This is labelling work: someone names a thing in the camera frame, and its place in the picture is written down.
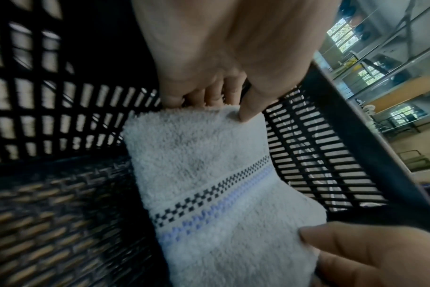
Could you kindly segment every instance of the black checkered pattern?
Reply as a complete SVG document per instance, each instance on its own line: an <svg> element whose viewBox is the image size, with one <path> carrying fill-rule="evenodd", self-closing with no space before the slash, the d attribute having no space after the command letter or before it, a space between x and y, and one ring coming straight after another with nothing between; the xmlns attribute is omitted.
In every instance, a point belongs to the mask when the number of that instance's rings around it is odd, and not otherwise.
<svg viewBox="0 0 430 287"><path fill-rule="evenodd" d="M265 156L250 167L231 175L230 177L219 182L217 185L212 186L202 192L195 193L192 197L186 198L183 202L178 202L173 208L165 209L161 213L157 213L153 216L152 222L155 226L163 227L166 224L181 218L185 214L188 214L198 207L203 206L211 202L214 199L220 197L225 191L231 188L234 184L245 178L251 176L257 170L262 168L269 162L270 156Z"/></svg>

